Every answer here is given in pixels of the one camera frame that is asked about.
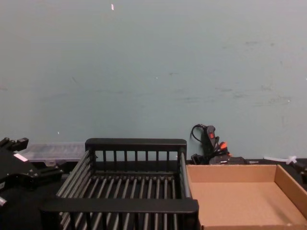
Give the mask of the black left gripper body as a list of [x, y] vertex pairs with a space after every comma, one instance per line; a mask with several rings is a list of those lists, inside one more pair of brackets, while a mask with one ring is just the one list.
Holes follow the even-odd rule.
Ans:
[[35, 189], [42, 184], [41, 173], [18, 153], [0, 149], [0, 191], [14, 187]]

